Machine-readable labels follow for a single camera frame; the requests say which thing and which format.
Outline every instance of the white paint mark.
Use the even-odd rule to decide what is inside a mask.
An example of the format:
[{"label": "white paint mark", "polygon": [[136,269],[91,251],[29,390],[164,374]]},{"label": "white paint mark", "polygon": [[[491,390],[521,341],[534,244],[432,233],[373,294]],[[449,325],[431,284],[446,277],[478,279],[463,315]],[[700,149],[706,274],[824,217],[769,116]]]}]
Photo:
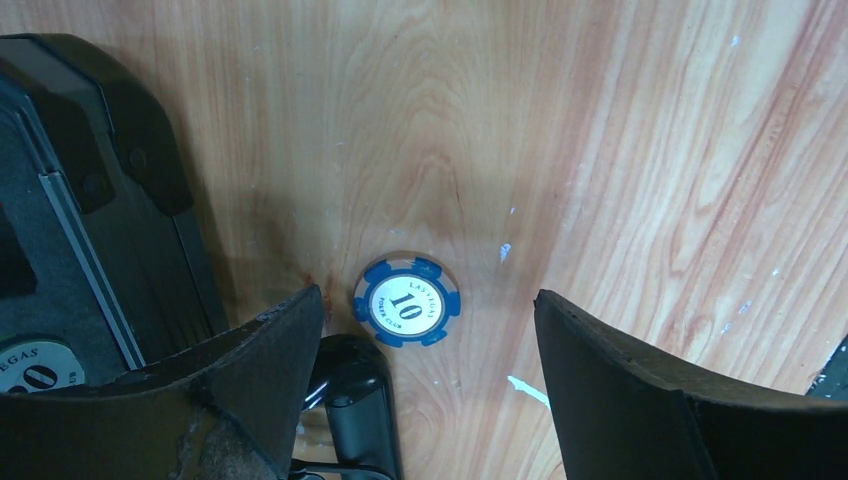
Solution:
[{"label": "white paint mark", "polygon": [[504,243],[501,246],[501,263],[506,260],[507,255],[509,255],[509,251],[512,249],[512,245],[508,243]]},{"label": "white paint mark", "polygon": [[515,378],[512,375],[509,375],[508,377],[506,377],[506,379],[509,380],[509,383],[511,383],[513,387],[515,387],[515,390],[517,390],[519,392],[524,392],[527,395],[530,395],[531,397],[535,398],[536,400],[542,402],[546,407],[548,407],[548,410],[551,409],[551,402],[550,402],[550,400],[548,400],[547,395],[545,395],[544,393],[540,392],[539,390],[531,387],[530,385],[528,385],[525,381],[521,380],[520,378]]}]

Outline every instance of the blue and white poker chip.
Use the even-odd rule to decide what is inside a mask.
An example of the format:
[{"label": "blue and white poker chip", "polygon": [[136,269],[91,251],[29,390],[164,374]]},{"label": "blue and white poker chip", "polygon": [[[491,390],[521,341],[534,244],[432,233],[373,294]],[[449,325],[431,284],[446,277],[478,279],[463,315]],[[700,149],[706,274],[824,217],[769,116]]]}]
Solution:
[{"label": "blue and white poker chip", "polygon": [[372,264],[356,285],[356,319],[392,347],[417,343],[429,347],[447,336],[445,327],[459,316],[456,284],[434,260],[393,254]]}]

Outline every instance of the paint chip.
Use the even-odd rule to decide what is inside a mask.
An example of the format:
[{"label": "paint chip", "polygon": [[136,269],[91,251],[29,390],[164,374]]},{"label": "paint chip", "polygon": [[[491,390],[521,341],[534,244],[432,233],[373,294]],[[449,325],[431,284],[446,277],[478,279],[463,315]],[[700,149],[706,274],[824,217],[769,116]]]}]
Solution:
[{"label": "paint chip", "polygon": [[512,249],[512,245],[508,243],[504,243],[501,246],[501,263],[506,260],[506,257],[509,255],[509,251]]},{"label": "paint chip", "polygon": [[542,404],[544,404],[546,407],[548,407],[548,410],[551,409],[551,402],[550,402],[550,400],[548,400],[547,395],[545,395],[544,393],[540,392],[539,390],[531,387],[530,385],[528,385],[525,381],[521,380],[520,378],[515,378],[512,375],[509,375],[508,377],[506,377],[506,379],[509,380],[509,383],[512,384],[512,386],[515,388],[516,391],[524,392],[527,395],[530,395],[531,397],[535,398],[536,400],[542,402]]}]

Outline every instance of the wooden tabletop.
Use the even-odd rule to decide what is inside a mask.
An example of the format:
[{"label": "wooden tabletop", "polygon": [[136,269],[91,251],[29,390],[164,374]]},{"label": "wooden tabletop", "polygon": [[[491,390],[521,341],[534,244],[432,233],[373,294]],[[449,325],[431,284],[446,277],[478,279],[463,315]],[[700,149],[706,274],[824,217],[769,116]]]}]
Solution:
[{"label": "wooden tabletop", "polygon": [[0,32],[79,35],[162,101],[234,323],[315,282],[356,331],[372,259],[447,265],[450,335],[386,349],[408,478],[544,479],[539,288],[792,392],[845,335],[846,10],[2,0]]}]

